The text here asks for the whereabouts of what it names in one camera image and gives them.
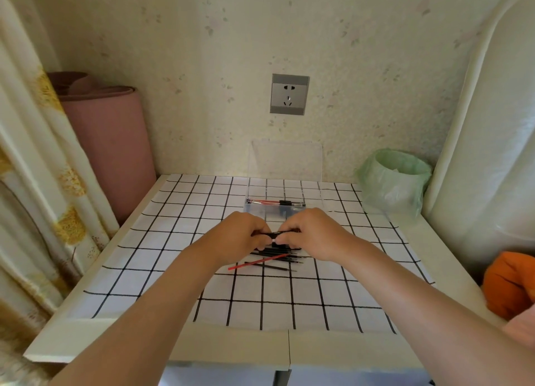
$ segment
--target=green plastic bag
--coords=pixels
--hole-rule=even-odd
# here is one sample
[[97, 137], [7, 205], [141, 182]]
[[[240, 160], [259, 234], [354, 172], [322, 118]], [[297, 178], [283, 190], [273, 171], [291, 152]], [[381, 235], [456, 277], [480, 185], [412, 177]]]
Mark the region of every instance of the green plastic bag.
[[416, 218], [422, 210], [431, 166], [408, 153], [379, 149], [356, 171], [361, 201], [385, 213]]

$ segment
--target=hand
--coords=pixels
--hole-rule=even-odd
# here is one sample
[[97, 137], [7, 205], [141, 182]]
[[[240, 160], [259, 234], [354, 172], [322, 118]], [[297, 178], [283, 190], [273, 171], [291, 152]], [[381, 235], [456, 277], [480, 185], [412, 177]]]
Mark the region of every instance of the hand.
[[280, 234], [276, 243], [288, 244], [291, 248], [303, 248], [320, 261], [332, 261], [341, 264], [342, 254], [348, 248], [367, 242], [347, 232], [340, 224], [319, 208], [306, 209], [291, 216], [280, 231], [297, 230]]
[[193, 243], [213, 258], [218, 268], [230, 265], [247, 256], [255, 248], [263, 250], [272, 239], [261, 233], [271, 230], [266, 222], [249, 213], [233, 212]]

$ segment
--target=electrical outlet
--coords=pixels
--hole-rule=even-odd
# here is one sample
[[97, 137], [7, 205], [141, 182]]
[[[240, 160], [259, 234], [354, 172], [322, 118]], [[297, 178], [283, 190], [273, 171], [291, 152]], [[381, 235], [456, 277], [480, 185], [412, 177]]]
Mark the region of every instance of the electrical outlet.
[[309, 79], [308, 76], [274, 74], [270, 113], [304, 115]]

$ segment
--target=white desk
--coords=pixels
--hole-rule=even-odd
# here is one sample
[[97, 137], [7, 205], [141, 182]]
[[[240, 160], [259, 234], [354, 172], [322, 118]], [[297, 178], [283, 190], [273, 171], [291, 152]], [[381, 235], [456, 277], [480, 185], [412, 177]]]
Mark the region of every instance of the white desk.
[[[112, 239], [89, 272], [65, 300], [25, 353], [37, 362], [70, 362], [108, 328], [113, 320], [70, 319], [67, 311], [122, 240], [150, 199], [165, 182], [155, 186]], [[493, 324], [502, 321], [485, 308], [483, 294], [427, 222], [396, 220], [424, 262], [438, 289]], [[237, 365], [243, 368], [288, 370], [330, 368], [386, 370], [422, 368], [400, 335], [335, 331], [255, 331], [203, 323], [187, 323], [170, 361], [184, 366]]]

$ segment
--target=clear plastic box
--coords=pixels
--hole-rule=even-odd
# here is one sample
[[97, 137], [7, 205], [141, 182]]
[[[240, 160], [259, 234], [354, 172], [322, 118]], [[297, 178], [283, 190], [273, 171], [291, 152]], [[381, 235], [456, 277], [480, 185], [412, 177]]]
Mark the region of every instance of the clear plastic box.
[[266, 220], [268, 225], [280, 225], [305, 208], [325, 209], [320, 184], [322, 163], [320, 143], [252, 140], [244, 211]]

